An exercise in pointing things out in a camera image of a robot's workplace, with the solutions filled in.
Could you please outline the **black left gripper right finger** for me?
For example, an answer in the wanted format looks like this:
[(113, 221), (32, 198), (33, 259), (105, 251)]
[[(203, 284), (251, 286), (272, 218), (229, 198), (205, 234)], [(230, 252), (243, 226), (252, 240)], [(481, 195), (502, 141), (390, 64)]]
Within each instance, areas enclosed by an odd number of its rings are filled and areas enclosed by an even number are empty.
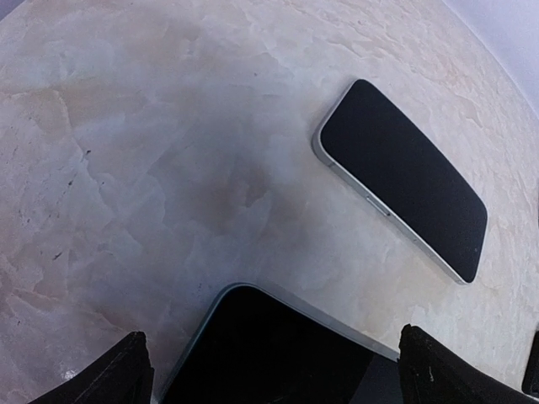
[(537, 402), (474, 368), (420, 327), (403, 327), (399, 350), (404, 403)]

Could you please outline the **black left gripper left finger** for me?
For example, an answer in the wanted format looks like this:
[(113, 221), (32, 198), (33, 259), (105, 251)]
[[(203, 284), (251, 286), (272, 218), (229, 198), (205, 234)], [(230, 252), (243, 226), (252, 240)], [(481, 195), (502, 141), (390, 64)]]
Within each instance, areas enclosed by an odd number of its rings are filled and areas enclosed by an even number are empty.
[(82, 372), (33, 403), (149, 403), (153, 377), (146, 334), (131, 332)]

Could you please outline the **green edged smartphone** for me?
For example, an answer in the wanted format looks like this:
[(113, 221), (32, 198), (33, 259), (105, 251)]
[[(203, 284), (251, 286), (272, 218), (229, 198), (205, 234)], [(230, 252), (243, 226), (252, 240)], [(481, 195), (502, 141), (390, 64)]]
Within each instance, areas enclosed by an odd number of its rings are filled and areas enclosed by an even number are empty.
[(211, 303), (163, 403), (401, 403), (398, 365), (252, 284)]

